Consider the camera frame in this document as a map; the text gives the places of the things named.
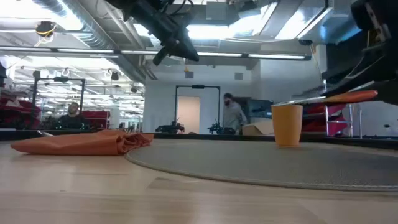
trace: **gray rug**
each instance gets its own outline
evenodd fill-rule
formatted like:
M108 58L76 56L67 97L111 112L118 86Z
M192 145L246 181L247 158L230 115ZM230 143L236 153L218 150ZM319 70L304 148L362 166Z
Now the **gray rug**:
M164 172L241 184L398 192L398 157L348 146L156 139L126 158Z

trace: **wooden table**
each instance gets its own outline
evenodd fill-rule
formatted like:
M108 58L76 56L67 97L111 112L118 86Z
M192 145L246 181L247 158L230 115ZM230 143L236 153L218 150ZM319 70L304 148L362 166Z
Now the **wooden table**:
M397 208L397 194L213 182L122 156L33 156L0 142L1 224L386 224L398 223Z

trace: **orange cloth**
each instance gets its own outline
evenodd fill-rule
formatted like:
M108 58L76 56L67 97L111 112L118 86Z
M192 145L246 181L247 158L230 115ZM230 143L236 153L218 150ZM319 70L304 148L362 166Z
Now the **orange cloth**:
M11 144L19 152L48 155L123 155L132 149L148 146L153 134L126 134L104 130L93 134L67 134L27 139Z

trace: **orange paper cup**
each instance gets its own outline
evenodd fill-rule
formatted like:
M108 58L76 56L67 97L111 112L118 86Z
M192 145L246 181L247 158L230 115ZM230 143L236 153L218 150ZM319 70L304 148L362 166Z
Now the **orange paper cup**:
M303 106L272 106L272 124L278 146L295 147L300 145Z

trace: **orange handle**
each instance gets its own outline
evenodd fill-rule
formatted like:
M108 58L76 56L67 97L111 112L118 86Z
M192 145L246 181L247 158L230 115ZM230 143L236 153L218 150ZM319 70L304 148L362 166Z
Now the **orange handle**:
M343 93L324 100L325 103L359 103L371 100L378 94L377 90L364 90L351 93Z

